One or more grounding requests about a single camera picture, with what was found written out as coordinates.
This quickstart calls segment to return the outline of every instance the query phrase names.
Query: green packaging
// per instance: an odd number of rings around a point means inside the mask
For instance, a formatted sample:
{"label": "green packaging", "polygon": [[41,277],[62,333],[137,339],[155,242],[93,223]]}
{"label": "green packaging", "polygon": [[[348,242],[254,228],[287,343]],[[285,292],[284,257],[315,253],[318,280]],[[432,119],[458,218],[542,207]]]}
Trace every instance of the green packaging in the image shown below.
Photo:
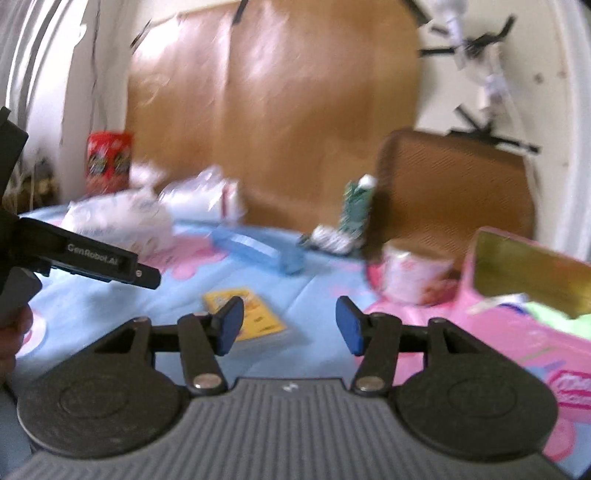
{"label": "green packaging", "polygon": [[359,181],[350,181],[345,187],[339,232],[351,236],[356,241],[357,247],[361,247],[365,241],[364,234],[375,186],[375,178],[364,175]]}

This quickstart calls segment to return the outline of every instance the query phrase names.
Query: white plastic bag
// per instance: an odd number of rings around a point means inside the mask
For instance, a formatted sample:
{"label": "white plastic bag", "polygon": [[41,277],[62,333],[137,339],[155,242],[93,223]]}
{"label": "white plastic bag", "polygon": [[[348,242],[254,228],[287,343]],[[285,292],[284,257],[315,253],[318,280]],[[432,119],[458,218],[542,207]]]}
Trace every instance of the white plastic bag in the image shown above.
{"label": "white plastic bag", "polygon": [[140,257],[173,246],[173,220],[150,189],[71,203],[61,227]]}
{"label": "white plastic bag", "polygon": [[159,200],[175,220],[232,224],[245,214],[238,181],[224,179],[218,165],[192,179],[171,183]]}
{"label": "white plastic bag", "polygon": [[154,163],[132,162],[129,168],[129,186],[132,189],[153,188],[158,182],[166,178],[166,172]]}

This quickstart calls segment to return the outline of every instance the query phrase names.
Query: pink packaging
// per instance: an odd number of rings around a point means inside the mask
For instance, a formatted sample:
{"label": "pink packaging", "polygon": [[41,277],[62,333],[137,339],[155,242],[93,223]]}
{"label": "pink packaging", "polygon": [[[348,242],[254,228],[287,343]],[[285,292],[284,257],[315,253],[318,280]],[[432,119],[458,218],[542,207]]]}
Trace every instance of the pink packaging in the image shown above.
{"label": "pink packaging", "polygon": [[382,292],[391,301],[419,305],[429,284],[447,276],[453,265],[450,255],[405,240],[384,245]]}
{"label": "pink packaging", "polygon": [[[476,237],[485,232],[540,248],[494,229],[481,229]],[[450,320],[546,382],[557,397],[560,418],[591,424],[591,342],[553,330],[505,307],[467,314],[470,307],[484,299],[473,286],[474,275],[472,249],[466,257]]]}
{"label": "pink packaging", "polygon": [[[417,307],[382,299],[372,305],[367,313],[385,312],[398,316],[407,325],[419,326],[426,326],[428,320],[433,317],[447,318],[526,368],[551,388],[559,406],[558,422],[544,453],[555,462],[570,462],[569,468],[573,465],[586,468],[589,461],[585,452],[591,446],[587,448],[582,444],[590,440],[577,438],[576,424],[591,426],[591,342],[553,330],[526,314],[504,306],[469,315],[467,310],[485,299],[474,287],[476,244],[479,235],[483,234],[516,240],[547,252],[551,255],[552,274],[558,277],[558,281],[568,281],[569,263],[576,264],[579,278],[582,269],[591,278],[591,266],[587,264],[546,251],[528,240],[485,228],[479,230],[475,236],[474,244],[464,263],[459,290],[453,301],[434,307]],[[369,269],[368,277],[374,286],[379,285],[379,269]],[[399,356],[394,384],[403,383],[422,369],[422,354],[402,353]]]}

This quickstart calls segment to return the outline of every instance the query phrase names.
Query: cardboard sheet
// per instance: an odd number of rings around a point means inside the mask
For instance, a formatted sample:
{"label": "cardboard sheet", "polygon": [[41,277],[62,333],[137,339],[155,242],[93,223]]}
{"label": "cardboard sheet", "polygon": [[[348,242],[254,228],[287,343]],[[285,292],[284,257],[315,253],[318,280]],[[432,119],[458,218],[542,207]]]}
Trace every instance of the cardboard sheet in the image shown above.
{"label": "cardboard sheet", "polygon": [[338,222],[345,183],[414,125],[418,35],[396,0],[250,0],[173,18],[134,55],[135,158],[168,179],[212,163],[243,182],[246,221]]}
{"label": "cardboard sheet", "polygon": [[388,137],[379,157],[368,249],[408,239],[452,254],[460,270],[481,227],[532,237],[534,203],[520,156],[403,129]]}
{"label": "cardboard sheet", "polygon": [[573,319],[591,313],[589,264],[500,232],[480,231],[473,244],[479,295],[525,293]]}

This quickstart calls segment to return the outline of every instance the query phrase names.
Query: black tape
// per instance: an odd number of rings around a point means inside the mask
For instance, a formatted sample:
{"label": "black tape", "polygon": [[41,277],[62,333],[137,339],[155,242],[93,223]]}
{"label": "black tape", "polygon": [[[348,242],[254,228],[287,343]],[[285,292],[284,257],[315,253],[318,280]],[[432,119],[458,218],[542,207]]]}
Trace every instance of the black tape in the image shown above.
{"label": "black tape", "polygon": [[441,35],[442,37],[449,37],[449,30],[444,27],[440,27],[439,25],[433,25],[431,27],[431,32]]}
{"label": "black tape", "polygon": [[236,24],[240,23],[240,20],[242,20],[242,14],[244,13],[244,10],[247,5],[248,5],[248,0],[241,0],[240,1],[240,5],[238,5],[238,9],[236,10],[236,14],[234,15],[234,20],[232,20],[232,25],[236,25]]}
{"label": "black tape", "polygon": [[433,57],[436,55],[454,55],[456,49],[453,47],[449,48],[422,48],[418,51],[418,56],[423,57]]}
{"label": "black tape", "polygon": [[431,21],[431,18],[429,18],[427,14],[424,12],[424,10],[420,6],[418,6],[415,0],[402,0],[402,3],[411,12],[411,15],[414,17],[414,21],[417,24],[417,27],[422,27],[423,25],[426,25]]}

